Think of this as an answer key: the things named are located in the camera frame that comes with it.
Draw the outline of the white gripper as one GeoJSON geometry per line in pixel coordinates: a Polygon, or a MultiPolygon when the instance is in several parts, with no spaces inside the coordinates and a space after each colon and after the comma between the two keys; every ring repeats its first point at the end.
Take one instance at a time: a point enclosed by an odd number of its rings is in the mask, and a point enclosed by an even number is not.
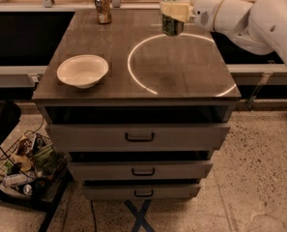
{"type": "Polygon", "coordinates": [[[193,11],[196,26],[209,32],[224,32],[228,27],[223,4],[226,0],[195,0],[194,8],[188,0],[162,1],[160,11],[181,22],[188,22],[193,11]]]}

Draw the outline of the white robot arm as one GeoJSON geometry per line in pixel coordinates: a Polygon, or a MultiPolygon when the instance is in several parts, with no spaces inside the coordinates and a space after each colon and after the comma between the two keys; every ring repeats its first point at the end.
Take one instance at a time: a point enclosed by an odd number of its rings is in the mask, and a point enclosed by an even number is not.
{"type": "Polygon", "coordinates": [[[274,51],[287,68],[287,0],[162,1],[160,11],[181,22],[192,20],[250,53],[274,51]]]}

